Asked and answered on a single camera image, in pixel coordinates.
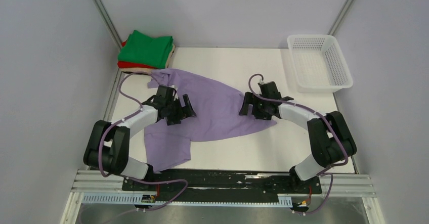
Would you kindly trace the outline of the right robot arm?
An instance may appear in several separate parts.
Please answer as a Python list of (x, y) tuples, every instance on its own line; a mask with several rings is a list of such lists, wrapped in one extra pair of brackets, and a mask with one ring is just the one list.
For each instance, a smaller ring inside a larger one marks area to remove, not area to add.
[(308, 132), (311, 153), (290, 170), (289, 185), (293, 191), (304, 191), (310, 179), (334, 166), (346, 165), (349, 158), (357, 153), (355, 141), (340, 112), (324, 114), (296, 102), (292, 97), (282, 97), (273, 81), (258, 85), (259, 94), (253, 90), (244, 94), (240, 116), (250, 113), (259, 120), (277, 117)]

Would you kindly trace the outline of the purple t shirt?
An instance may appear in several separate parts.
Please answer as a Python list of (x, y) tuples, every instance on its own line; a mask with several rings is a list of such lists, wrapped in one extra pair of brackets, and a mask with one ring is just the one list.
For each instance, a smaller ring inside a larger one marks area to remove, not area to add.
[(276, 125), (274, 120), (240, 116), (244, 94), (224, 83), (179, 69), (152, 72), (148, 88), (159, 84), (176, 86), (179, 96), (188, 95), (196, 117), (180, 124), (166, 120), (144, 129), (147, 163), (154, 172), (164, 171), (191, 160), (191, 143), (217, 141), (260, 132)]

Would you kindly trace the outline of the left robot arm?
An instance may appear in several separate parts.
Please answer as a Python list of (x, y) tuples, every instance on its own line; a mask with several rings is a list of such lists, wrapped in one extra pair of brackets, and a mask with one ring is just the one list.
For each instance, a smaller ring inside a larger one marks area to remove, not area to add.
[(196, 117), (189, 96), (177, 96), (173, 87), (160, 85), (156, 94), (138, 102), (135, 112), (115, 122), (97, 121), (92, 129), (83, 155), (87, 166), (98, 168), (105, 175), (117, 175), (136, 179), (142, 190), (155, 184), (153, 167), (130, 157), (130, 140), (145, 127), (165, 121), (167, 125), (180, 124), (182, 120)]

